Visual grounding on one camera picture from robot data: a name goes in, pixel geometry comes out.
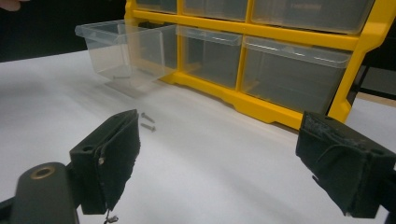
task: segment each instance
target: metal screw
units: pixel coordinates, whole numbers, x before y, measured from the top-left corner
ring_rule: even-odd
[[[145,127],[145,128],[147,128],[147,129],[151,130],[152,132],[155,132],[155,126],[149,126],[149,125],[147,125],[147,124],[145,124],[145,123],[141,123],[140,125],[141,125],[142,127]]]
[[[99,165],[102,165],[103,163],[105,163],[105,158],[103,158],[103,157],[99,158],[98,163],[99,163]]]
[[[106,221],[107,221],[108,223],[117,222],[118,220],[119,220],[119,218],[118,218],[117,216],[109,217],[109,218],[106,219]]]
[[[155,123],[154,119],[149,117],[145,112],[142,113],[142,118],[149,120],[151,123]]]

